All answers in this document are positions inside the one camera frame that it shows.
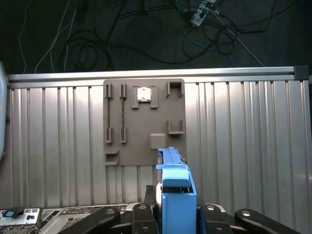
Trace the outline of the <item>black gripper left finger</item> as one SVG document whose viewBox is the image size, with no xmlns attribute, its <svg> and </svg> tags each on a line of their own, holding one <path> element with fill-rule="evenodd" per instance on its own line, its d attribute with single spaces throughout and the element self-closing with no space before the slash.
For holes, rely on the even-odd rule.
<svg viewBox="0 0 312 234">
<path fill-rule="evenodd" d="M 103 207 L 70 227 L 62 234 L 155 234 L 156 188 L 147 185 L 143 202 L 131 203 L 124 212 Z"/>
</svg>

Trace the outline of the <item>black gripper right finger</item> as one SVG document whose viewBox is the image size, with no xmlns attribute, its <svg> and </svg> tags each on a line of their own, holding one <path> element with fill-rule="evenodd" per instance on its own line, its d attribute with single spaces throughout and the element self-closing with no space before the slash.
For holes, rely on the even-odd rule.
<svg viewBox="0 0 312 234">
<path fill-rule="evenodd" d="M 255 210 L 241 209 L 232 216 L 216 204 L 197 208 L 198 234 L 297 234 L 291 229 Z"/>
</svg>

